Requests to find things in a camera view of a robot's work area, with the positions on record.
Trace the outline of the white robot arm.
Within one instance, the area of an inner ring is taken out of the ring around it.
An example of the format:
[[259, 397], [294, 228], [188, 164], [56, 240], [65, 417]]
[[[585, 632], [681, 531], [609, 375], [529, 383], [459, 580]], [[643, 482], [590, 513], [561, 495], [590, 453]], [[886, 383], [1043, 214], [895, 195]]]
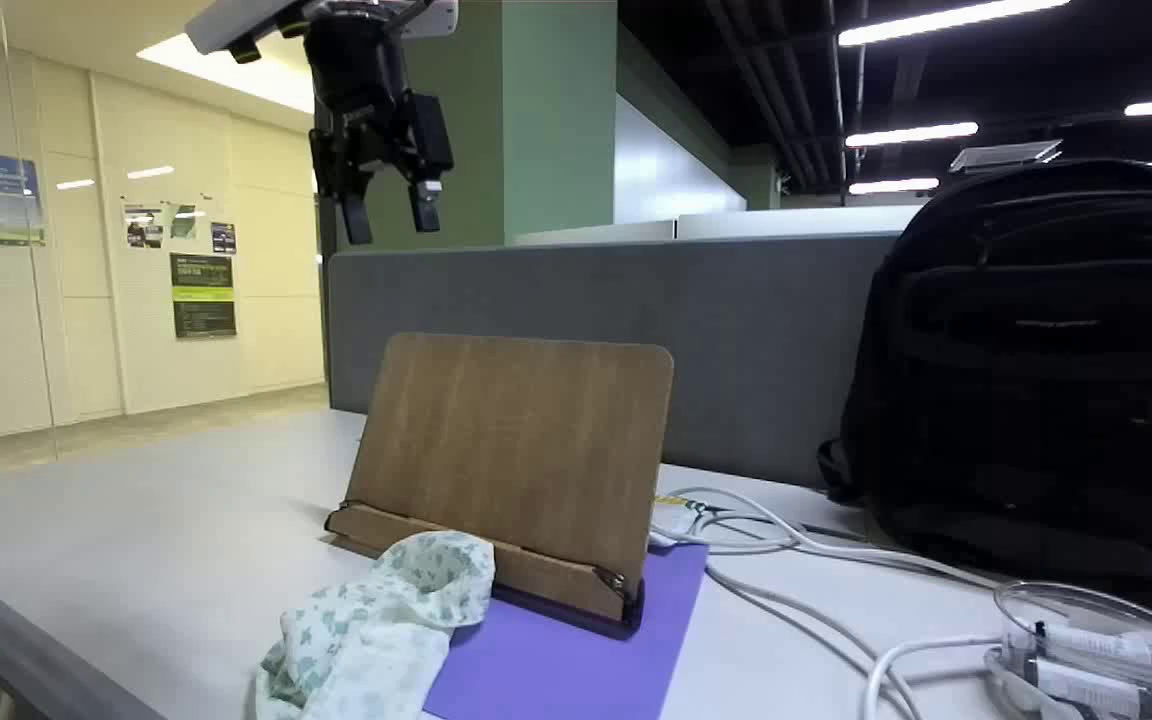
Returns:
[[384, 169], [408, 185], [411, 228], [439, 228], [452, 138], [439, 101], [408, 84], [404, 45], [456, 28], [459, 0], [213, 0], [185, 36], [234, 66], [254, 66], [264, 36], [305, 45], [317, 191], [335, 231], [366, 244], [366, 187]]

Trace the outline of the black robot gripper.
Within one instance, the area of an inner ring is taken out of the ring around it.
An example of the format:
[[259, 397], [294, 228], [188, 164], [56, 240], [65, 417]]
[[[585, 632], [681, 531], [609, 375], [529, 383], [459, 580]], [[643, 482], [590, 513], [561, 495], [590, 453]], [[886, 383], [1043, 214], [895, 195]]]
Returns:
[[439, 191], [452, 141], [434, 97], [404, 77], [404, 50], [380, 12], [317, 17], [305, 36], [317, 92], [310, 164], [338, 195], [347, 244], [371, 244], [366, 181], [397, 169], [408, 181], [411, 228], [439, 231]]

